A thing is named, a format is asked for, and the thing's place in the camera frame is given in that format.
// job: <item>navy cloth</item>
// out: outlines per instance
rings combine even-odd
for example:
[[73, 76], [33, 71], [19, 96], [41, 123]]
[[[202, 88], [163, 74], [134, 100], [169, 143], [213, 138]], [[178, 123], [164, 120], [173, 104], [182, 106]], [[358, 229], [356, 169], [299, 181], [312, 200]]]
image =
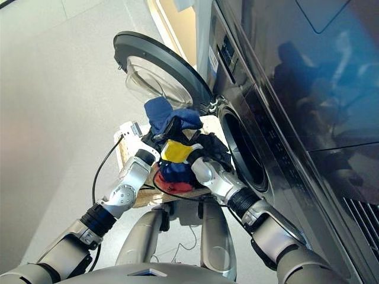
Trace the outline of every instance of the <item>navy cloth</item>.
[[[173, 117], [180, 118], [182, 130], [203, 127], [197, 111], [185, 108], [173, 110], [167, 99], [161, 96], [145, 103], [144, 109], [154, 135], [164, 132]], [[214, 133], [200, 134], [196, 143], [200, 143], [208, 156], [220, 162], [226, 170], [233, 169], [229, 149]], [[160, 172], [166, 182], [186, 182], [192, 185], [196, 182], [195, 174], [189, 164], [167, 162], [160, 167]]]
[[[203, 127], [197, 111], [185, 108], [173, 110], [167, 99], [162, 96], [147, 101], [144, 105], [144, 110], [149, 118], [149, 123], [154, 135], [164, 132], [173, 117], [180, 118], [182, 130], [200, 129]], [[193, 184], [196, 181], [189, 164], [167, 163], [160, 169], [160, 172], [167, 182], [186, 182]]]
[[147, 101], [144, 110], [149, 118], [154, 135], [164, 132], [173, 117], [180, 118], [182, 129], [200, 129], [203, 127], [197, 111], [186, 108], [173, 110], [167, 99], [162, 96]]

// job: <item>gray floor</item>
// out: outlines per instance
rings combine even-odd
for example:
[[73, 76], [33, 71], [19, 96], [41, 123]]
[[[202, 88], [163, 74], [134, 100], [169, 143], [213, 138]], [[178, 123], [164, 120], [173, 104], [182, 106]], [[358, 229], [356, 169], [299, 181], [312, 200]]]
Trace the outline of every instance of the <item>gray floor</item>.
[[[113, 37], [134, 30], [160, 40], [144, 0], [18, 0], [1, 20], [0, 272], [35, 260], [91, 205], [94, 173], [118, 126], [147, 123], [143, 105], [124, 85]], [[115, 157], [98, 179], [97, 196], [117, 175]], [[150, 208], [124, 214], [105, 237], [97, 268], [112, 266], [134, 222]], [[275, 283], [229, 220], [239, 283]], [[194, 228], [197, 238], [201, 228]], [[156, 255], [169, 262], [179, 242], [194, 244], [178, 221], [160, 235]], [[199, 264], [199, 242], [176, 260]]]

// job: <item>black cable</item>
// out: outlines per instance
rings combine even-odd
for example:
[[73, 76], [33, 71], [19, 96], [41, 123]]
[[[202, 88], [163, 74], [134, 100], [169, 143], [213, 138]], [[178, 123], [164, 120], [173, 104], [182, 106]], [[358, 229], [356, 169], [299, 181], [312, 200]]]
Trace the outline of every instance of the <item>black cable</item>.
[[[215, 204], [214, 202], [207, 202], [207, 201], [204, 201], [204, 200], [199, 200], [199, 199], [194, 199], [194, 198], [188, 198], [188, 197], [184, 197], [184, 196], [179, 196], [179, 195], [176, 195], [176, 194], [172, 194], [172, 193], [169, 193], [167, 191], [164, 191], [163, 189], [161, 189], [155, 182], [155, 177], [156, 175], [158, 174], [159, 172], [159, 169], [156, 171], [156, 173], [154, 174], [154, 177], [153, 177], [153, 184], [155, 186], [156, 189], [158, 189], [159, 191], [167, 194], [167, 195], [170, 195], [172, 197], [176, 197], [176, 198], [179, 198], [179, 199], [184, 199], [184, 200], [188, 200], [188, 201], [193, 201], [193, 202], [198, 202], [198, 203], [210, 203], [210, 204]], [[228, 207], [227, 205], [222, 205], [222, 204], [219, 204], [220, 207]]]
[[[124, 136], [121, 136], [120, 139], [118, 139], [117, 143], [108, 152], [108, 154], [106, 155], [106, 157], [104, 158], [104, 160], [101, 162], [99, 168], [96, 171], [96, 174], [95, 174], [95, 177], [94, 177], [94, 182], [92, 184], [92, 204], [93, 205], [95, 205], [95, 203], [96, 203], [96, 199], [95, 199], [95, 187], [96, 187], [96, 181], [97, 181], [97, 177], [99, 175], [99, 172], [100, 172], [101, 168], [103, 167], [104, 163], [107, 161], [107, 159], [109, 158], [109, 156], [112, 154], [112, 152], [114, 151], [114, 149], [116, 149], [116, 147], [119, 145], [119, 143], [122, 141], [123, 138], [124, 138]], [[101, 244], [99, 244], [98, 247], [97, 247], [97, 252], [96, 252], [95, 260], [94, 260], [94, 262], [93, 262], [93, 264], [92, 264], [92, 266], [91, 266], [91, 268], [89, 269], [88, 272], [93, 271], [93, 269], [95, 268], [95, 266], [97, 264], [97, 261], [99, 260], [100, 251], [101, 251]]]
[[118, 139], [117, 143], [108, 152], [108, 154], [106, 155], [106, 157], [104, 158], [104, 160], [101, 162], [99, 168], [96, 171], [96, 174], [95, 174], [95, 177], [94, 177], [94, 182], [92, 184], [92, 205], [95, 205], [95, 203], [96, 203], [96, 199], [95, 199], [95, 187], [96, 187], [96, 181], [97, 181], [97, 177], [99, 175], [99, 172], [100, 172], [101, 168], [103, 167], [104, 163], [107, 161], [107, 159], [112, 154], [112, 152], [114, 151], [114, 149], [116, 149], [116, 147], [120, 144], [120, 142], [122, 141], [123, 138], [124, 138], [124, 136], [121, 136], [120, 139]]

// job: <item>open washer door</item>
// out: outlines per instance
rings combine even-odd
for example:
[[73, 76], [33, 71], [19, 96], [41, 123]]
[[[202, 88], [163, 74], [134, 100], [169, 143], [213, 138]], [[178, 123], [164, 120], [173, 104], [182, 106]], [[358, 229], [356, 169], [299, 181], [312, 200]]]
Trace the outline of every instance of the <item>open washer door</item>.
[[113, 45], [114, 58], [127, 73], [126, 86], [139, 100], [164, 96], [173, 109], [209, 113], [214, 95], [201, 76], [174, 51], [132, 31], [118, 33]]

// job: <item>blue cloth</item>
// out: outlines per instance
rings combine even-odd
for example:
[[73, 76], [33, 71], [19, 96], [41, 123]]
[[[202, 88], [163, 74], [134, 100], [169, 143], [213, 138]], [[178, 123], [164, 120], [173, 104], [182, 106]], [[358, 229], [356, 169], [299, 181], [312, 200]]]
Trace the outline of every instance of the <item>blue cloth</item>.
[[173, 110], [167, 99], [162, 96], [147, 101], [144, 110], [154, 135], [162, 133], [173, 117], [181, 119], [182, 129], [200, 129], [203, 126], [197, 111], [186, 108]]
[[[164, 132], [173, 117], [180, 118], [182, 130], [203, 127], [197, 111], [185, 108], [173, 110], [167, 99], [162, 96], [147, 101], [144, 110], [154, 135]], [[160, 172], [167, 182], [194, 183], [196, 180], [191, 166], [185, 163], [168, 163]]]

